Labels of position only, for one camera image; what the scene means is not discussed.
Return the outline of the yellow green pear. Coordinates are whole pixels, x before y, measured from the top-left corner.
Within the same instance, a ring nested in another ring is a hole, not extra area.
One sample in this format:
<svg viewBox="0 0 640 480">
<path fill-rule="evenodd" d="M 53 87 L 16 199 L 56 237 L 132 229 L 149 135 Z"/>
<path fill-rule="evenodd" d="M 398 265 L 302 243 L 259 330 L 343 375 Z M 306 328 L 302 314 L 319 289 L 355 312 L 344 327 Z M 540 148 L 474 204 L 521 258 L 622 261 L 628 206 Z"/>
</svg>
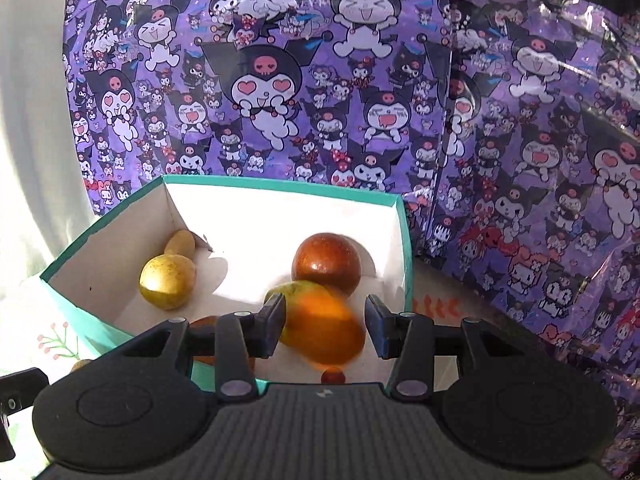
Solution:
<svg viewBox="0 0 640 480">
<path fill-rule="evenodd" d="M 139 276 L 139 292 L 152 306 L 164 311 L 184 307 L 192 295 L 196 266 L 182 255 L 159 255 L 145 263 Z"/>
</svg>

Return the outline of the purple cartoon print sheet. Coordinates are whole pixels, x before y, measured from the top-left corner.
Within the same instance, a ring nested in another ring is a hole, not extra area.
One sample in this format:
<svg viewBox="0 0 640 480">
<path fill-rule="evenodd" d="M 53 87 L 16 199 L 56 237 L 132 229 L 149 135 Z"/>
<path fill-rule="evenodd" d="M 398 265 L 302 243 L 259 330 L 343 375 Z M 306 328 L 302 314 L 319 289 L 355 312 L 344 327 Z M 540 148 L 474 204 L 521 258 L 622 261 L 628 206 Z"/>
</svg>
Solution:
<svg viewBox="0 0 640 480">
<path fill-rule="evenodd" d="M 163 174 L 397 194 L 638 458 L 639 0 L 65 0 L 62 62 L 96 214 Z"/>
</svg>

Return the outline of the red cherry tomato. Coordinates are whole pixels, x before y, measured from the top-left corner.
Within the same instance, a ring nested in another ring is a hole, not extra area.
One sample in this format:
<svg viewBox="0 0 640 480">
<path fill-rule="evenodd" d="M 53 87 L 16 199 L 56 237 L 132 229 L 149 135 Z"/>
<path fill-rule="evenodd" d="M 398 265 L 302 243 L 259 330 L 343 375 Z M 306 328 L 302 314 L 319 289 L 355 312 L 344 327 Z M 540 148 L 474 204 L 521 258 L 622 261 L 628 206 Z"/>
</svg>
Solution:
<svg viewBox="0 0 640 480">
<path fill-rule="evenodd" d="M 330 366 L 321 374 L 322 385 L 344 385 L 345 382 L 346 376 L 341 367 Z"/>
</svg>

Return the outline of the spotted yellow pear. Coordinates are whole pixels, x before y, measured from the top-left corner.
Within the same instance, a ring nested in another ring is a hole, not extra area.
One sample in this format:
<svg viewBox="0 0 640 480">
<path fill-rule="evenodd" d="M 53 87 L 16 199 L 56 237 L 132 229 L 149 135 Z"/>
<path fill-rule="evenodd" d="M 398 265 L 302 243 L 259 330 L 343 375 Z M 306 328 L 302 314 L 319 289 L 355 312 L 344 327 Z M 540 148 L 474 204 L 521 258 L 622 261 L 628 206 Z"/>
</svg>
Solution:
<svg viewBox="0 0 640 480">
<path fill-rule="evenodd" d="M 280 341 L 291 348 L 302 344 L 312 331 L 312 323 L 326 310 L 331 301 L 329 291 L 310 281 L 290 281 L 266 292 L 264 301 L 280 294 L 286 303 L 286 322 Z"/>
</svg>

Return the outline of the orange mandarin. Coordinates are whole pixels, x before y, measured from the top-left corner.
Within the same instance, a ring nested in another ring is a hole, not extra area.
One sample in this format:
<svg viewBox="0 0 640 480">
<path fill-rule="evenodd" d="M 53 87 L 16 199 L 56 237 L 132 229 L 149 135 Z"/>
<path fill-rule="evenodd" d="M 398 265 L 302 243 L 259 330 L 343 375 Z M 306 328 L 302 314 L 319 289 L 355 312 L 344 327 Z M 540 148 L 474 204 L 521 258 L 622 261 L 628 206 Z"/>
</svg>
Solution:
<svg viewBox="0 0 640 480">
<path fill-rule="evenodd" d="M 280 341 L 307 361 L 345 365 L 360 355 L 365 340 L 360 319 L 339 292 L 310 288 L 286 300 Z"/>
</svg>

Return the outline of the dark red apple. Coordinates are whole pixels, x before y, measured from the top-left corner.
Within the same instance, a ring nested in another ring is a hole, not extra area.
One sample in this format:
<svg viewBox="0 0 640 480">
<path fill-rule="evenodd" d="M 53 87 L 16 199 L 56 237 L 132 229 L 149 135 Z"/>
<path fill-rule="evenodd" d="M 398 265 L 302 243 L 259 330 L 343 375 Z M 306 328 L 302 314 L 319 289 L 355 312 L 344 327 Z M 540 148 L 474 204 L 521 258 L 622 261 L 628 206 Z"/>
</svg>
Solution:
<svg viewBox="0 0 640 480">
<path fill-rule="evenodd" d="M 307 237 L 296 249 L 292 279 L 337 289 L 350 296 L 361 280 L 361 261 L 352 242 L 334 233 Z"/>
</svg>

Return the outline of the white curtain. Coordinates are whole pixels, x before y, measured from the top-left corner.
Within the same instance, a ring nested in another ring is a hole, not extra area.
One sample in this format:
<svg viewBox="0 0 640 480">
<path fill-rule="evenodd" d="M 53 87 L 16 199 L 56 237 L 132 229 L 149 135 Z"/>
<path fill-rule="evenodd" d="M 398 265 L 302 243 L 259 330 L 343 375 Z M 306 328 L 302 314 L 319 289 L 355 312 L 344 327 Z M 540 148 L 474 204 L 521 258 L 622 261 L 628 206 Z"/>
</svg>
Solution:
<svg viewBox="0 0 640 480">
<path fill-rule="evenodd" d="M 94 220 L 62 62 L 65 0 L 1 0 L 1 286 L 39 273 Z"/>
</svg>

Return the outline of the brown kiwi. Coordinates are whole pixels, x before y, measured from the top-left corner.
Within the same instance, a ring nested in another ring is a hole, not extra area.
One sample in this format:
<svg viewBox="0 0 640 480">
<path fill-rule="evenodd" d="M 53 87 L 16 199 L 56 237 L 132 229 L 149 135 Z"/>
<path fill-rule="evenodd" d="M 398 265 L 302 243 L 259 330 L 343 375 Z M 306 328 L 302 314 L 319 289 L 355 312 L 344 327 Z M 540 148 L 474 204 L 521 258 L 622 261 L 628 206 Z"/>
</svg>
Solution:
<svg viewBox="0 0 640 480">
<path fill-rule="evenodd" d="M 165 245 L 163 254 L 183 256 L 192 260 L 195 255 L 196 241 L 189 230 L 178 230 L 171 235 Z"/>
</svg>

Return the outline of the teal cardboard box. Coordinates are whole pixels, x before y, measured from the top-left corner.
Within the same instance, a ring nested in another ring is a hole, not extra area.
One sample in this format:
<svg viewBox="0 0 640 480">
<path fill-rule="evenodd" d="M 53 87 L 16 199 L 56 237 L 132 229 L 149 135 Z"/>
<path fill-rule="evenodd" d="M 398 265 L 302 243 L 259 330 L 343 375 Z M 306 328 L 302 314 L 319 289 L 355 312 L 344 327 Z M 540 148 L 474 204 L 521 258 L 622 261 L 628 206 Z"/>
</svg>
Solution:
<svg viewBox="0 0 640 480">
<path fill-rule="evenodd" d="M 371 295 L 392 311 L 411 306 L 411 244 L 399 196 L 271 179 L 165 176 L 104 214 L 42 272 L 90 348 L 105 353 L 166 320 L 141 296 L 139 276 L 183 229 L 198 248 L 194 291 L 180 318 L 258 310 L 268 290 L 290 278 L 298 246 L 321 232 L 346 236 L 359 254 L 352 312 L 361 314 Z"/>
</svg>

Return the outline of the large red apple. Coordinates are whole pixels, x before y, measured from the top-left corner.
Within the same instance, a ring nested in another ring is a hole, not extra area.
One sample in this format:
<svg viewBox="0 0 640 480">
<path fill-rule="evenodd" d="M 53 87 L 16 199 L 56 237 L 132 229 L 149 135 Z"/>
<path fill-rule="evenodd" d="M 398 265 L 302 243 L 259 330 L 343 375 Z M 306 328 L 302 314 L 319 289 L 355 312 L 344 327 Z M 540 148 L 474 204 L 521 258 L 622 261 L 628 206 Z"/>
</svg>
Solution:
<svg viewBox="0 0 640 480">
<path fill-rule="evenodd" d="M 198 336 L 196 345 L 198 348 L 206 350 L 205 353 L 194 356 L 194 360 L 209 366 L 216 366 L 215 343 L 212 337 L 215 335 L 217 320 L 217 315 L 207 315 L 190 323 L 190 327 L 196 331 L 196 336 Z"/>
</svg>

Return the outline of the floral white tablecloth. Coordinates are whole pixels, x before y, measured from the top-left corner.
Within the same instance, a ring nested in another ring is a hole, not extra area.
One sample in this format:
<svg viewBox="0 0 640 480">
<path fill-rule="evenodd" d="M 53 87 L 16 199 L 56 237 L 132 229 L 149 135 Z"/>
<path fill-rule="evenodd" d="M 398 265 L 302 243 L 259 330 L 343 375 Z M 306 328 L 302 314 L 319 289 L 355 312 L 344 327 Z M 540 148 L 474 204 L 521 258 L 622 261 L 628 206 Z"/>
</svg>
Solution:
<svg viewBox="0 0 640 480">
<path fill-rule="evenodd" d="M 457 326 L 462 318 L 498 323 L 500 312 L 426 263 L 413 263 L 413 310 L 440 325 Z M 1 299 L 1 374 L 38 367 L 50 382 L 66 376 L 73 365 L 96 356 L 80 341 L 50 290 L 34 276 L 14 285 Z M 32 479 L 48 461 L 32 430 L 32 412 L 9 418 L 13 460 L 1 464 L 3 479 Z"/>
</svg>

